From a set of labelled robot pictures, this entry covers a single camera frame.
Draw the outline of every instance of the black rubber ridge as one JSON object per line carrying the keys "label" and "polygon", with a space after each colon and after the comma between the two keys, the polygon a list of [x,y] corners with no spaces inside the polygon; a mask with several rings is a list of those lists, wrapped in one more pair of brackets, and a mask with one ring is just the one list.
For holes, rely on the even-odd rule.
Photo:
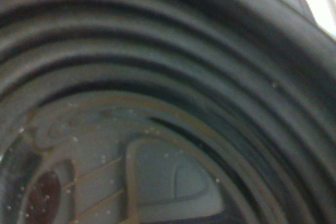
{"label": "black rubber ridge", "polygon": [[[277,1],[1,0],[0,156],[25,153],[11,145],[52,103],[101,92],[149,97],[145,105],[163,102],[208,128],[148,117],[200,144],[242,195],[245,223],[331,224],[334,58],[334,41]],[[17,221],[13,163],[0,162],[1,224]]]}

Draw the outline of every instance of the water droplet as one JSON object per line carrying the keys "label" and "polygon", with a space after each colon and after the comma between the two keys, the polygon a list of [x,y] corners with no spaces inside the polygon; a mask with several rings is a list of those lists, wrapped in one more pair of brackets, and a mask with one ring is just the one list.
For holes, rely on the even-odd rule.
{"label": "water droplet", "polygon": [[100,162],[106,163],[106,156],[104,155],[100,156]]}
{"label": "water droplet", "polygon": [[77,107],[77,104],[74,104],[74,103],[67,103],[67,107]]}
{"label": "water droplet", "polygon": [[278,84],[275,82],[272,82],[271,87],[275,89],[278,87]]}
{"label": "water droplet", "polygon": [[77,142],[77,138],[76,138],[76,137],[71,137],[71,141],[73,141],[73,142]]}
{"label": "water droplet", "polygon": [[17,129],[17,133],[22,133],[23,132],[23,127],[20,127],[19,129]]}

